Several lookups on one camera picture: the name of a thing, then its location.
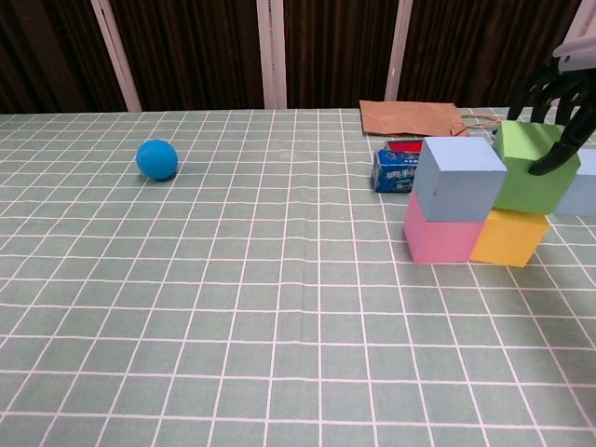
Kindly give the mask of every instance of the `brown paper bag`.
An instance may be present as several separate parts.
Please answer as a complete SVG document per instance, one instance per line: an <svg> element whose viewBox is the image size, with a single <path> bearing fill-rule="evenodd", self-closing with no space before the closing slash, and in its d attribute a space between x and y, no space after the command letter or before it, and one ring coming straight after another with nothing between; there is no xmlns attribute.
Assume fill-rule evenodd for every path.
<svg viewBox="0 0 596 447"><path fill-rule="evenodd" d="M360 113L368 133L467 136L462 116L448 102L360 101Z"/></svg>

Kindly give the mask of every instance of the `dark curtain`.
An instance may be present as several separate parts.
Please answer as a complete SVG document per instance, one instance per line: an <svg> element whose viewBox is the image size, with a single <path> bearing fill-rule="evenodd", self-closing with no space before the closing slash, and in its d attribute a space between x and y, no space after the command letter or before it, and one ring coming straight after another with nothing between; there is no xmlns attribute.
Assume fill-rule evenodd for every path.
<svg viewBox="0 0 596 447"><path fill-rule="evenodd" d="M123 110L89 1L0 2L0 113Z"/></svg>
<svg viewBox="0 0 596 447"><path fill-rule="evenodd" d="M398 0L285 0L289 107L385 97Z"/></svg>
<svg viewBox="0 0 596 447"><path fill-rule="evenodd" d="M143 110L263 108L254 0L112 0Z"/></svg>
<svg viewBox="0 0 596 447"><path fill-rule="evenodd" d="M414 1L398 99L508 106L549 61L580 1Z"/></svg>

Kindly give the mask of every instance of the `ball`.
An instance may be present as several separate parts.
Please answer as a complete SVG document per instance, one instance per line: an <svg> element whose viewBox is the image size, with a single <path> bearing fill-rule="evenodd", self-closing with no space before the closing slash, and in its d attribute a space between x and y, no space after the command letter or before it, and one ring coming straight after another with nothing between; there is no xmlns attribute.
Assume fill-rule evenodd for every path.
<svg viewBox="0 0 596 447"><path fill-rule="evenodd" d="M141 172L154 180L166 180L178 168L176 150L163 140L149 140L141 144L136 160Z"/></svg>

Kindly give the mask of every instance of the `light blue cube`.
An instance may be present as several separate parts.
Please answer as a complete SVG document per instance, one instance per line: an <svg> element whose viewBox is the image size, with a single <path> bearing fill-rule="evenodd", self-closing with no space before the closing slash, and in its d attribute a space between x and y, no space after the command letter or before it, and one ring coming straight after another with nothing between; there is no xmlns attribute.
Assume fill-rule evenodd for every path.
<svg viewBox="0 0 596 447"><path fill-rule="evenodd" d="M507 168L480 137L427 137L413 190L427 222L484 221Z"/></svg>
<svg viewBox="0 0 596 447"><path fill-rule="evenodd" d="M596 149L582 148L577 156L581 166L554 213L596 217Z"/></svg>

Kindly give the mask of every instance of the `small carton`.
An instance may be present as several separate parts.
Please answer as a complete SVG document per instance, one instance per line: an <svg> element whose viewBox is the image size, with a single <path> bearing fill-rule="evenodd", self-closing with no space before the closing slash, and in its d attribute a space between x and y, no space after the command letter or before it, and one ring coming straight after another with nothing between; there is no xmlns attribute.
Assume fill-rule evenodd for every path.
<svg viewBox="0 0 596 447"><path fill-rule="evenodd" d="M377 193L409 193L418 166L422 140L386 142L374 155L372 184Z"/></svg>

